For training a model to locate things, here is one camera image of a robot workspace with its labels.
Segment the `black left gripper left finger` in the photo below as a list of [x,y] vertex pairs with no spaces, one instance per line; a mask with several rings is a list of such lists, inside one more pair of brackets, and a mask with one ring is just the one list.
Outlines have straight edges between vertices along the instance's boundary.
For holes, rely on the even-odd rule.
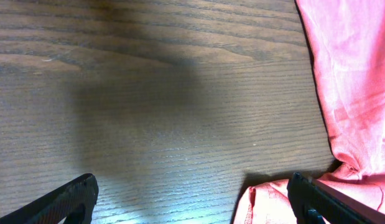
[[90,224],[99,194],[96,177],[83,174],[0,218],[2,224]]

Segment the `orange soccer t-shirt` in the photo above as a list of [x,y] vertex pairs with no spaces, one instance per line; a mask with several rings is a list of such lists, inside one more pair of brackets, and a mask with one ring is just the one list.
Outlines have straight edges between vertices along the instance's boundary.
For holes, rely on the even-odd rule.
[[385,0],[298,0],[332,154],[324,184],[385,214]]

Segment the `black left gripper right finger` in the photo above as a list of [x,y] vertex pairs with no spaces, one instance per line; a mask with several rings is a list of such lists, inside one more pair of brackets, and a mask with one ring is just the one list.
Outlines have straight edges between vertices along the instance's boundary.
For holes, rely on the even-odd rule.
[[299,172],[289,179],[287,191],[298,224],[385,223],[385,214]]

